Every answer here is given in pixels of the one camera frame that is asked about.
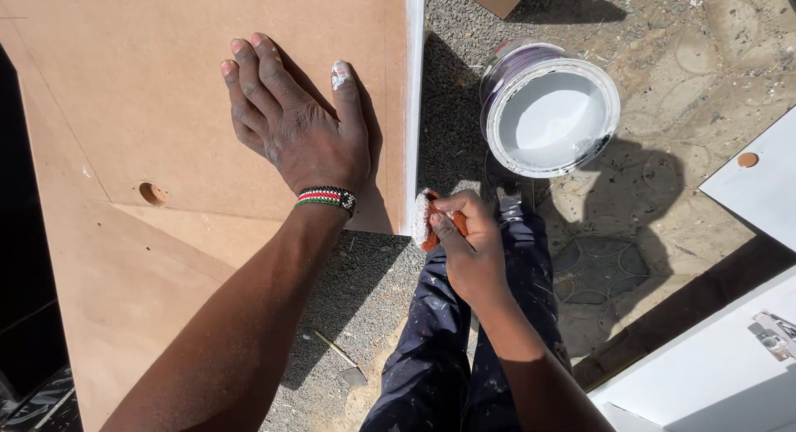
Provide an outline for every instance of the gravel ground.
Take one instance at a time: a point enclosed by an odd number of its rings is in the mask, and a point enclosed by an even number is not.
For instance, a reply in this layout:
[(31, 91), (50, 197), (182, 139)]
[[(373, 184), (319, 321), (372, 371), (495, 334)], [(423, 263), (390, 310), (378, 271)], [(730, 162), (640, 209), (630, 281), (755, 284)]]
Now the gravel ground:
[[(663, 40), (640, 58), (617, 51), (671, 24), (689, 0), (628, 2), (523, 0), (504, 21), (473, 0), (427, 0), (426, 24), (433, 34), (423, 63), (419, 186), (441, 193), (479, 187), (486, 144), (478, 126), (478, 83), (483, 63), (504, 40), (543, 39), (614, 68), (618, 61), (623, 68), (643, 69), (658, 60)], [(668, 8), (657, 11), (653, 5)], [(623, 75), (614, 79), (625, 86)], [(363, 368), (372, 366), (385, 337), (406, 315), (422, 262), (409, 238), (343, 233), (306, 310), (294, 343), (296, 362), (263, 430), (316, 430), (343, 413), (349, 389), (337, 373), (348, 366), (310, 329), (334, 340)]]

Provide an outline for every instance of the concrete ground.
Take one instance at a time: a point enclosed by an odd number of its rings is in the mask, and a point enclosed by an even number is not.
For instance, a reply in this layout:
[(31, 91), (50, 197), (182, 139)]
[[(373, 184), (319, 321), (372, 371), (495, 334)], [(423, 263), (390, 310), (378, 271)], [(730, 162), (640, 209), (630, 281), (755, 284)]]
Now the concrete ground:
[[(697, 187), (796, 101), (786, 0), (523, 0), (507, 20), (472, 0), (427, 0), (426, 12), (422, 187), (480, 187), (478, 80), (504, 40), (562, 46), (619, 87), (616, 138), (583, 170), (553, 179), (539, 207), (573, 362), (753, 236)], [(358, 426), (422, 263), (408, 238), (343, 233), (262, 430)], [(337, 377), (348, 365), (311, 328), (370, 385), (350, 390)]]

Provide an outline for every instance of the paint-splattered pants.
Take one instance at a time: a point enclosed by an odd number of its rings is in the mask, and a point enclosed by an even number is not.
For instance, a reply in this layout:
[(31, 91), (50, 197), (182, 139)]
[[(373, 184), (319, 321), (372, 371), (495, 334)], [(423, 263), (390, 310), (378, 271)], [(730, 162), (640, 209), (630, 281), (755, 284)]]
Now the paint-splattered pants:
[[(552, 263), (544, 221), (522, 204), (501, 206), (506, 276), (531, 325), (569, 368), (556, 325)], [(381, 376), (381, 397), (361, 430), (519, 430), (498, 357), (483, 328), (473, 370), (467, 362), (471, 310), (447, 280), (445, 250), (426, 257), (409, 317)]]

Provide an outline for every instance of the fingernail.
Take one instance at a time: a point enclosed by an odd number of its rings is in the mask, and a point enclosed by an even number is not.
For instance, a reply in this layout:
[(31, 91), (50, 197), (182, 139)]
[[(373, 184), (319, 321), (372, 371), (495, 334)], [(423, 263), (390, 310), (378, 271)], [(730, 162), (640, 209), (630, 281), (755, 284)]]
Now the fingernail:
[(263, 35), (259, 32), (255, 32), (252, 34), (252, 45), (260, 46), (260, 43), (263, 41)]
[(233, 62), (231, 60), (224, 59), (221, 61), (221, 75), (225, 78), (233, 70)]
[(238, 54), (238, 51), (244, 47), (244, 41), (240, 39), (233, 39), (230, 47), (233, 49), (233, 54)]
[(351, 69), (348, 62), (336, 61), (332, 65), (332, 90), (337, 90), (344, 82), (351, 79)]

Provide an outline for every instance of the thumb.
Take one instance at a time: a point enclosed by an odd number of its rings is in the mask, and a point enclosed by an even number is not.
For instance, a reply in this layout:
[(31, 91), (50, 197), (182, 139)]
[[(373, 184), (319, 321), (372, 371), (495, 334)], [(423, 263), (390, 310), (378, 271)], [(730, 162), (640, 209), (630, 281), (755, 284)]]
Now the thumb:
[(332, 65), (332, 98), (337, 119), (340, 120), (340, 130), (349, 134), (364, 133), (357, 132), (364, 126), (362, 102), (351, 65), (346, 61), (336, 61)]
[(473, 247), (464, 239), (451, 218), (444, 214), (433, 213), (428, 219), (428, 223), (432, 225), (434, 234), (437, 235), (439, 243), (443, 245), (448, 255), (473, 253)]

